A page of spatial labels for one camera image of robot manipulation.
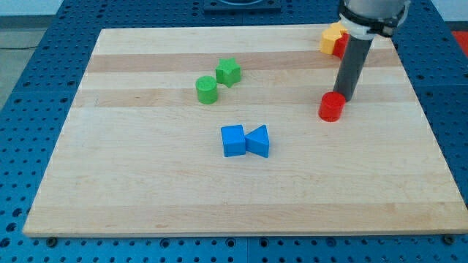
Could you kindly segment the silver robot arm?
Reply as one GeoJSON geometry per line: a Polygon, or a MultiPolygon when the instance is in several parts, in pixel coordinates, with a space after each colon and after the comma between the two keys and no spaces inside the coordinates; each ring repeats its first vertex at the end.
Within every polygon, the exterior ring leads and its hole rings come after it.
{"type": "Polygon", "coordinates": [[[410,0],[340,0],[339,17],[348,33],[360,40],[392,37],[407,19],[410,0]]]}

